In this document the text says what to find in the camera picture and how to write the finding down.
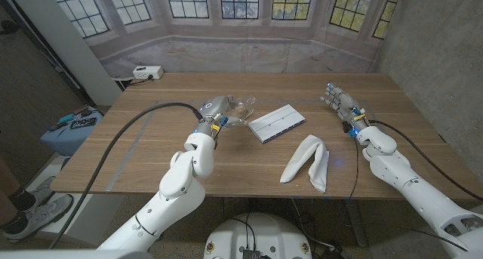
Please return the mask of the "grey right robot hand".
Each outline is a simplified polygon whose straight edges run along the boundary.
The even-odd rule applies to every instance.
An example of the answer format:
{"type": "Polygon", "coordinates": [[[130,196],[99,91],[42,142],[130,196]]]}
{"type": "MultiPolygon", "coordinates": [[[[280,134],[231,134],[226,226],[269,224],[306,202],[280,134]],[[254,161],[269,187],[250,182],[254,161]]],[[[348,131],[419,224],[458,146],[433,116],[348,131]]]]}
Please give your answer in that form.
{"type": "Polygon", "coordinates": [[[337,113],[346,133],[357,134],[370,126],[358,101],[336,85],[328,83],[325,97],[320,99],[337,113]]]}

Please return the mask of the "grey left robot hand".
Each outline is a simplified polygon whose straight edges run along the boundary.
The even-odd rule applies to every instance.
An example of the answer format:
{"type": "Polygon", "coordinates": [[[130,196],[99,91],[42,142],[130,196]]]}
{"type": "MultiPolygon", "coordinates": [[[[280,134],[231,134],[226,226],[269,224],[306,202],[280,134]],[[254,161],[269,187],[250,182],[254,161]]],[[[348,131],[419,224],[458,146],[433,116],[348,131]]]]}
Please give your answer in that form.
{"type": "Polygon", "coordinates": [[[195,132],[213,136],[211,125],[219,125],[227,117],[225,127],[246,125],[248,116],[254,111],[253,98],[235,99],[232,95],[217,96],[207,100],[199,112],[202,120],[196,125],[195,132]]]}

